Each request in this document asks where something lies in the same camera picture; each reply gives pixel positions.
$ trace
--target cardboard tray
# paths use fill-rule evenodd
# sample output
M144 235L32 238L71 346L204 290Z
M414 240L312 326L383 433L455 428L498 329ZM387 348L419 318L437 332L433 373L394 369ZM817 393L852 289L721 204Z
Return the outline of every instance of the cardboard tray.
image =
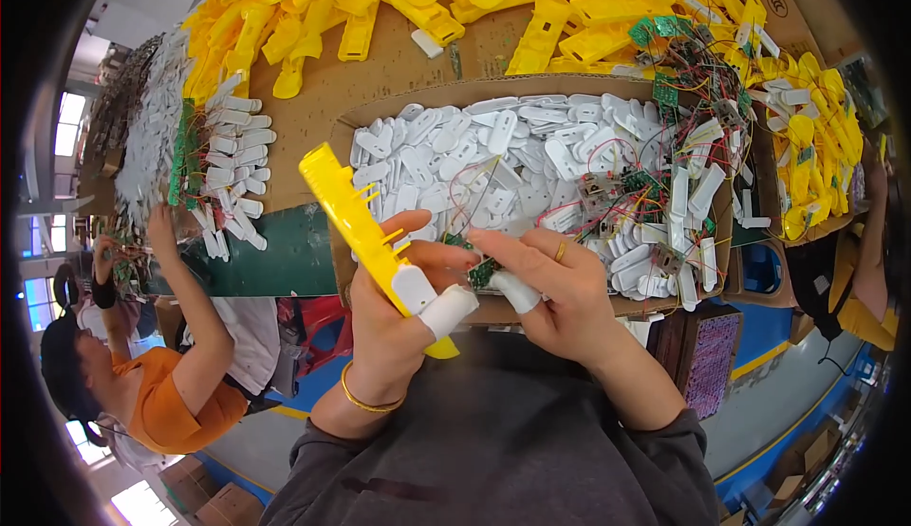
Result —
M445 83L386 97L345 112L336 120L329 144L332 145L335 155L342 164L346 165L350 158L354 130L358 127L369 126L377 118L395 116L408 103L420 103L424 107L442 107L445 105L464 107L473 102L510 95L523 96L545 93L601 95L605 92L613 93L625 99L636 98L641 101L648 101L651 99L652 82L609 75L539 74ZM679 102L684 105L693 105L696 101L697 97L693 94L682 92L679 95ZM768 148L771 149L771 137L766 137L766 140L770 141ZM729 240L732 236L734 210L731 196L731 189L722 187L718 189L712 200L713 213L710 213L710 217L717 224L716 239ZM335 280L339 293L343 295L345 288L348 287L354 276L356 264L351 259L351 250L342 235L332 226L330 227L330 232L332 236ZM722 274L726 273L728 269L730 248L730 241L722 243L715 248L718 271ZM719 282L712 293L705 295L700 292L700 297L705 298L706 296L717 295L722 291L723 285L723 282ZM481 295L480 301L481 307L465 319L466 323L476 325L518 324L518 316L505 297ZM676 297L650 298L641 302L632 301L622 296L612 296L611 304L613 304L614 312L617 316L626 316L674 308L678 305L678 302Z

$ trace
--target worker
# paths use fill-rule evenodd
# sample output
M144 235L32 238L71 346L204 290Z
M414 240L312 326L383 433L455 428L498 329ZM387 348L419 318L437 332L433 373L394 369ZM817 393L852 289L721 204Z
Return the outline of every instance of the worker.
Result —
M398 213L382 229L430 219ZM313 407L260 524L717 525L705 433L614 318L598 257L544 229L467 239L534 289L530 308L506 293L525 334L455 335L460 356L426 359L435 333L360 267L353 360ZM437 288L478 263L430 242L404 255Z
M101 309L108 345L93 329L78 327L68 307L45 329L41 373L57 408L80 421L94 444L106 441L88 423L107 415L153 452L196 452L261 399L279 351L275 302L245 298L225 305L227 299L209 299L177 253L165 205L152 212L149 241L195 345L182 356L156 347L131 358L130 328L114 307L117 291L111 270L120 257L119 246L99 236L92 298Z
M98 338L107 338L101 307L92 299L92 254L81 251L67 259L54 273L54 301L64 311L69 307L79 328L89 328ZM130 340L151 336L157 327L155 302L145 303L118 299L114 308L122 315Z
M889 306L883 262L889 188L883 162L866 138L861 163L870 201L865 224L851 224L809 244L789 247L784 254L794 298L830 346L846 330L889 352L898 327L898 316Z

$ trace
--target yellow shirt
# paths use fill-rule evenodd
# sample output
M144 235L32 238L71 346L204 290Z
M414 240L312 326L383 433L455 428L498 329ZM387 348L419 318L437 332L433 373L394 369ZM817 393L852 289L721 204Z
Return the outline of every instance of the yellow shirt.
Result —
M842 230L838 233L836 249L836 270L832 278L832 290L829 293L829 311L836 309L838 300L845 291L851 273L857 265L857 243ZM898 328L898 316L892 308L885 310L883 322L873 316L870 309L858 299L854 291L845 301L838 313L838 322L844 330L856 335L879 349L891 352L895 348L895 332Z
M197 452L220 438L247 412L247 400L241 391L220 382L194 418L177 394L171 375L182 358L175 350L156 347L133 360L112 356L118 375L143 367L139 397L127 431L154 452Z

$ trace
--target gold bangle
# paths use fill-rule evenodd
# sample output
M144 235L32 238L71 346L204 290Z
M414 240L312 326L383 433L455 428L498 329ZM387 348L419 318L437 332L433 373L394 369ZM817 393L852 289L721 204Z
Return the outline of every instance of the gold bangle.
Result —
M350 362L345 364L345 367L342 369L342 378L341 378L342 389L344 390L344 395L346 397L348 397L348 401L350 401L355 406L358 406L359 408L363 409L364 411L369 411L370 413L390 413L391 411L395 410L396 408L398 408L399 406L402 405L405 397L408 395L407 391L405 391L402 398L399 399L398 401L393 402L393 403L383 404L382 406L368 406L367 404L360 401L357 397L352 396L351 393L348 391L348 384L345 383L344 377L348 373L348 368L350 368L351 364L353 364L353 363L354 363L354 360L351 360Z

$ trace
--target window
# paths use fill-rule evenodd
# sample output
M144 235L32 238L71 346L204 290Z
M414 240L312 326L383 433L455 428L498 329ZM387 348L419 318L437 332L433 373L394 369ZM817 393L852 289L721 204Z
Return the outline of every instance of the window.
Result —
M91 421L88 422L88 427L98 435L101 434L101 430L98 429L98 426ZM67 421L66 431L69 432L69 439L73 440L75 448L79 451L79 455L82 456L82 461L85 461L89 465L94 465L106 457L111 456L111 450L107 447L98 447L97 445L92 445L88 441L88 438L85 436L85 430L82 429L82 424L78 421Z
M53 282L53 277L26 279L28 319L35 332L44 330L52 320L63 314L63 309L54 301Z
M57 213L51 218L51 248L66 251L66 214Z
M57 120L56 141L54 154L57 156L73 156L75 142L79 137L82 110L85 107L85 97L74 93L64 93L60 99L60 118Z
M120 492L111 498L111 502L133 526L171 526L177 523L174 513L167 509L144 480Z

